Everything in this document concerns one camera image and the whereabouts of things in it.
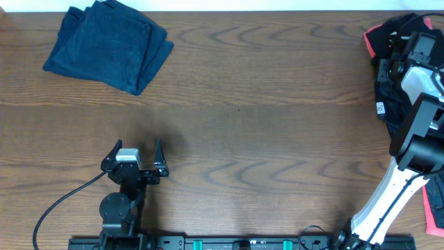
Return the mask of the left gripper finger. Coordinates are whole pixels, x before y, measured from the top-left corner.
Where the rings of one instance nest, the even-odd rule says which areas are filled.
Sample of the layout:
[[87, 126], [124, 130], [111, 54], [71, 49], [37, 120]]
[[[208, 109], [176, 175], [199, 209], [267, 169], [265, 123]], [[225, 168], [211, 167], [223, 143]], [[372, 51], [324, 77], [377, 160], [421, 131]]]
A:
[[116, 144], [112, 148], [112, 150], [108, 153], [108, 155], [102, 160], [102, 163], [108, 163], [116, 160], [116, 155], [119, 150], [122, 148], [122, 140], [117, 140]]
[[162, 151], [161, 139], [157, 139], [155, 148], [154, 165], [157, 170], [166, 170], [167, 164]]

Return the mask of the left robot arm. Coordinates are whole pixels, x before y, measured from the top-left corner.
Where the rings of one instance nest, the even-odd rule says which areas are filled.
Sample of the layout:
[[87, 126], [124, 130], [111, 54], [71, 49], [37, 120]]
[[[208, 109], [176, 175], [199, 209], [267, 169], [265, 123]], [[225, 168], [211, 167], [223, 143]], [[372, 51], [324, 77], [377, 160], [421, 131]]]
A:
[[157, 140], [154, 169], [142, 169], [138, 149], [125, 149], [118, 140], [102, 160], [101, 170], [119, 186], [118, 192], [103, 198], [99, 212], [103, 219], [100, 249], [156, 249], [156, 239], [141, 229], [146, 187], [157, 185], [169, 175], [161, 140]]

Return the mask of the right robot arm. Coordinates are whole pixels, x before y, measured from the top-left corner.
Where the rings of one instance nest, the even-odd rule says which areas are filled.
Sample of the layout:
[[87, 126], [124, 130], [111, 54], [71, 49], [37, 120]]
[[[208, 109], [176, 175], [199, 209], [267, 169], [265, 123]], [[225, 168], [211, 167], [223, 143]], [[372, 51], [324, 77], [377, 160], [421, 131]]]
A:
[[391, 137], [384, 178], [330, 249], [415, 249], [412, 237], [386, 233], [410, 198], [443, 173], [443, 85], [430, 63], [436, 42], [427, 33], [396, 37], [391, 56], [379, 60], [375, 87], [400, 101], [405, 115]]

